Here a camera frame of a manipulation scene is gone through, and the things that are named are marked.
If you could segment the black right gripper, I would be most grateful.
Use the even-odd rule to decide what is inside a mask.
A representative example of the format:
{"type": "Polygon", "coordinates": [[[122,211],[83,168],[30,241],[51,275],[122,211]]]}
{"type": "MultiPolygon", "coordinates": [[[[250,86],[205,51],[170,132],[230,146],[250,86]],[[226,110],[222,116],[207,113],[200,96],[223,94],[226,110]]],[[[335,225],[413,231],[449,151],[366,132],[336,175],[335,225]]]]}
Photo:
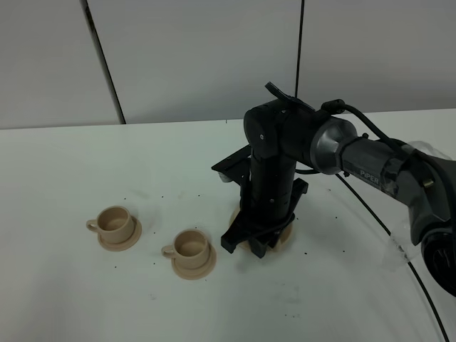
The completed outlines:
{"type": "MultiPolygon", "coordinates": [[[[226,251],[232,254],[238,244],[256,234],[257,227],[269,228],[292,222],[297,204],[293,193],[295,170],[296,161],[286,155],[263,158],[257,152],[252,153],[249,209],[239,210],[222,235],[221,246],[226,251]]],[[[250,252],[264,257],[267,247],[274,247],[286,227],[250,239],[250,252]]]]}

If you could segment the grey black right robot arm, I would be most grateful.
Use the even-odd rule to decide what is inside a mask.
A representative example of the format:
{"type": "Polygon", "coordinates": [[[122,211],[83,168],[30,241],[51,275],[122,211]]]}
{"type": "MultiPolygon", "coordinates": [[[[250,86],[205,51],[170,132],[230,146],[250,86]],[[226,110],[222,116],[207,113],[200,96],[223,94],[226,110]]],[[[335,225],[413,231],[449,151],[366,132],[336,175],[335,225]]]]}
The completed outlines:
{"type": "Polygon", "coordinates": [[[409,211],[410,240],[433,279],[455,292],[455,162],[427,155],[392,139],[376,126],[375,140],[359,135],[339,118],[361,112],[342,100],[314,110],[292,98],[273,100],[244,116],[248,145],[214,166],[241,188],[240,210],[221,244],[228,252],[247,242],[263,257],[294,220],[307,183],[296,164],[309,174],[353,175],[404,204],[409,211]]]}

